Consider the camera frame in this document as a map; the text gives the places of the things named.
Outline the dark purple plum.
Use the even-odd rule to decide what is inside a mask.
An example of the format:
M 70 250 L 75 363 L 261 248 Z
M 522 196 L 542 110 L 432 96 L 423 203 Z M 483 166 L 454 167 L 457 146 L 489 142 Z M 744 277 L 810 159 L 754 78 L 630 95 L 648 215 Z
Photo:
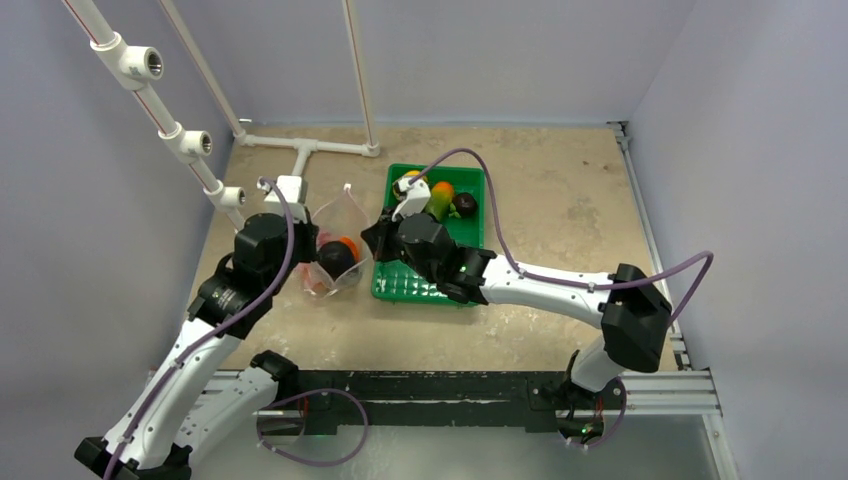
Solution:
M 468 192 L 462 192 L 453 197 L 451 203 L 451 216 L 455 218 L 474 217 L 479 209 L 475 197 Z

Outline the clear zip top bag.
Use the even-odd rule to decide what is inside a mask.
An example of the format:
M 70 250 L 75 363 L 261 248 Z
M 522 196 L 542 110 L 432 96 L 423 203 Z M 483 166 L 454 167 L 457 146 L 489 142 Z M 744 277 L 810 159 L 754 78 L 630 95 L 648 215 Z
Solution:
M 366 263 L 371 259 L 370 250 L 360 237 L 361 231 L 369 226 L 370 223 L 368 215 L 353 195 L 352 185 L 345 183 L 339 194 L 332 201 L 317 210 L 313 216 L 313 220 L 319 227 L 316 239 L 316 253 L 323 244 L 347 236 L 356 242 L 359 248 L 360 261 L 335 280 L 324 271 L 328 291 L 322 296 L 312 296 L 323 298 L 356 286 L 364 275 Z M 317 259 L 310 263 L 318 264 L 318 254 Z

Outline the purple eggplant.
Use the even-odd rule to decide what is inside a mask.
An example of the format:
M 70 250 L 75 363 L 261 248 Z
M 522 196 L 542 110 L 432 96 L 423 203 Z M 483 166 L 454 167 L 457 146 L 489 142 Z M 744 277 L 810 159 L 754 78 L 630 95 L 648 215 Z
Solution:
M 333 279 L 337 279 L 357 263 L 351 247 L 341 240 L 329 241 L 318 249 L 318 264 Z

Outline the yellow bell pepper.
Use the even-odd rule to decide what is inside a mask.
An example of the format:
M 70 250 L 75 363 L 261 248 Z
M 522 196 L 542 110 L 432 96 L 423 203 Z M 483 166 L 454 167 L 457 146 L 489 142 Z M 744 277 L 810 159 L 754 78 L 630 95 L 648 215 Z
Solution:
M 403 178 L 413 179 L 413 178 L 417 178 L 417 177 L 419 176 L 419 174 L 420 174 L 420 171 L 419 171 L 419 170 L 410 170 L 410 171 L 407 171 L 407 172 L 403 175 Z M 429 180 L 428 180 L 428 178 L 427 178 L 426 176 L 422 176 L 422 177 L 421 177 L 421 179 L 422 179 L 425 183 L 428 183 L 428 182 L 429 182 Z

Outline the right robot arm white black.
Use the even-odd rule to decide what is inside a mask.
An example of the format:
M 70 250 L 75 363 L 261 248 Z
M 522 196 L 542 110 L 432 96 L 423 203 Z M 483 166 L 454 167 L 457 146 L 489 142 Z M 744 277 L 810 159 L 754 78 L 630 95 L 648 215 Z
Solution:
M 383 213 L 361 237 L 376 261 L 404 263 L 454 302 L 524 306 L 599 330 L 592 344 L 572 355 L 561 381 L 573 406 L 588 405 L 625 371 L 655 373 L 660 367 L 672 308 L 633 265 L 580 273 L 518 263 L 458 243 L 426 213 L 402 220 Z

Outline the green orange mango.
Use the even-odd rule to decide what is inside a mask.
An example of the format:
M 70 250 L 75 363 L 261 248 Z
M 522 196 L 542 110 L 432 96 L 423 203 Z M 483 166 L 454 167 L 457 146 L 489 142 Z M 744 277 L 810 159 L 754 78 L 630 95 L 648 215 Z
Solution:
M 450 213 L 455 189 L 446 181 L 437 182 L 430 189 L 430 198 L 424 208 L 424 212 L 432 216 L 437 222 L 443 222 Z

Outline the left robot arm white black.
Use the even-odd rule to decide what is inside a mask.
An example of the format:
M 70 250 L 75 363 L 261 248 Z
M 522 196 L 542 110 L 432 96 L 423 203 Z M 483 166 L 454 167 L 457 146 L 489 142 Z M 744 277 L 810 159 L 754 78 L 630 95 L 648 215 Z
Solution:
M 190 410 L 223 360 L 271 309 L 293 269 L 316 257 L 318 228 L 308 212 L 249 217 L 211 277 L 201 283 L 177 339 L 133 406 L 103 436 L 87 437 L 74 457 L 101 479 L 188 479 L 200 444 L 223 431 L 233 412 Z

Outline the red tomato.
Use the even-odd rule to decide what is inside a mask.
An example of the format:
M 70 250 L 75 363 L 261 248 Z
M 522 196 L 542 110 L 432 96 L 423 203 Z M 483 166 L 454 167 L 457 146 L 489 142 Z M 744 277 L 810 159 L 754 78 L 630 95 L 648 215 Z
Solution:
M 322 296 L 327 293 L 326 274 L 318 264 L 301 265 L 299 271 L 301 285 L 306 292 L 314 296 Z

